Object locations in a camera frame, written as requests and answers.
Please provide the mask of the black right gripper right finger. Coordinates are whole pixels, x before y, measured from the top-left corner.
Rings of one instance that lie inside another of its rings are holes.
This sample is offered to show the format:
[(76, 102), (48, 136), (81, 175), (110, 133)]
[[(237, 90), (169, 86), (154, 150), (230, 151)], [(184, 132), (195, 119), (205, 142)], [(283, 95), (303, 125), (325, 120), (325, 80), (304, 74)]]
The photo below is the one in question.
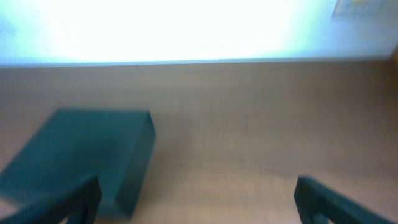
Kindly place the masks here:
[(392, 224), (309, 176), (297, 179), (294, 200), (303, 224)]

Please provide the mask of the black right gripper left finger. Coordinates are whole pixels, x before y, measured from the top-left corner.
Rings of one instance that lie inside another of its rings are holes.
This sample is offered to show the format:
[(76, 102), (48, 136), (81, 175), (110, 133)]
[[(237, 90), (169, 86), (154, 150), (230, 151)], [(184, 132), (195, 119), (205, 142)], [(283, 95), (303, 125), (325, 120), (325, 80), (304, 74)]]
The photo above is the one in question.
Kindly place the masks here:
[(32, 203), (1, 220), (1, 224), (93, 223), (102, 199), (99, 179), (91, 175), (65, 190)]

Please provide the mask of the black box with flip lid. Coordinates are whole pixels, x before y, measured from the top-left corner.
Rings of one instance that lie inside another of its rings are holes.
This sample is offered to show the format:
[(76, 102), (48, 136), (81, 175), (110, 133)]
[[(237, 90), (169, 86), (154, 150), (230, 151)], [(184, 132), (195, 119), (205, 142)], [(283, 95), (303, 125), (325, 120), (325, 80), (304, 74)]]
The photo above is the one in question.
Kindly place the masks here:
[(128, 220), (155, 139), (147, 110), (59, 109), (1, 171), (1, 194), (27, 205), (96, 175), (102, 191), (97, 216)]

